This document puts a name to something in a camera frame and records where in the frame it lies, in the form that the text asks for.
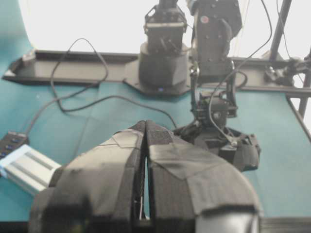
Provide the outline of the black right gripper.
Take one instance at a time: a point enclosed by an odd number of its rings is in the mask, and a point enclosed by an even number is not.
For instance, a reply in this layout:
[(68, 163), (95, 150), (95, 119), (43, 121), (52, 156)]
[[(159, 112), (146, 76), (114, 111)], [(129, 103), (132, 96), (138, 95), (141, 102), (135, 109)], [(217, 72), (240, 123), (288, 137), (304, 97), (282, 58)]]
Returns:
[(194, 145), (202, 145), (199, 138), (202, 128), (214, 130), (228, 144), (221, 147), (218, 156), (231, 163), (239, 171), (256, 170), (259, 167), (261, 148), (256, 136), (244, 134), (226, 127), (228, 118), (237, 116), (234, 90), (220, 92), (196, 90), (191, 92), (191, 111), (194, 121), (173, 130), (173, 134)]

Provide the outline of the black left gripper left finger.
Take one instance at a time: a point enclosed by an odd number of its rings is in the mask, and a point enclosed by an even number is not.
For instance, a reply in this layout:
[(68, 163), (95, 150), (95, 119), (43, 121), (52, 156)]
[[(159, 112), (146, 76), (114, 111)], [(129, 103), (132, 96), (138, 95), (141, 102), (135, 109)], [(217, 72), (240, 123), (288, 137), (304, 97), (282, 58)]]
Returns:
[(144, 190), (144, 133), (129, 129), (58, 168), (33, 201), (31, 233), (131, 233)]

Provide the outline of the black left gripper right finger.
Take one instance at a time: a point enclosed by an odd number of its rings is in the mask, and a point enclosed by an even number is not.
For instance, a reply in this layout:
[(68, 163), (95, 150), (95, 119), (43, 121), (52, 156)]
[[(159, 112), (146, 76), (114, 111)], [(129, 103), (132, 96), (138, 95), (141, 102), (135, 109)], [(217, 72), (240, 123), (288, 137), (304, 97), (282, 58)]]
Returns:
[(151, 218), (157, 233), (257, 233), (262, 208), (226, 160), (146, 122)]

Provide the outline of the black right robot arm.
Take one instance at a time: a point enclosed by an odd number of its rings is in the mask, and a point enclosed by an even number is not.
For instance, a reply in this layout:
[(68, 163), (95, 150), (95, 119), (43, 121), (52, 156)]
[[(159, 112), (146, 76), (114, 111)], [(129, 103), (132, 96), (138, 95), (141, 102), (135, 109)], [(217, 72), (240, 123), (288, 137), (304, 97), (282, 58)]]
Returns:
[(190, 100), (193, 121), (174, 134), (227, 160), (240, 171), (259, 166), (260, 146), (253, 134), (226, 125), (236, 117), (236, 75), (228, 56), (231, 40), (242, 28), (236, 0), (190, 0), (194, 17), (191, 39)]

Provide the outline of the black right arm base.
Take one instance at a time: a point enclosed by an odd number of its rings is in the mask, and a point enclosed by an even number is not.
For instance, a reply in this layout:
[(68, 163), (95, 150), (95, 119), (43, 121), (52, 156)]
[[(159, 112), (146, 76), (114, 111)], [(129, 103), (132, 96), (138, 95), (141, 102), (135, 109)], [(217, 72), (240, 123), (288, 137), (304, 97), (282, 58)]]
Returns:
[(175, 0), (161, 0), (145, 15), (147, 41), (125, 66), (124, 82), (147, 95), (179, 96), (188, 87), (187, 20)]

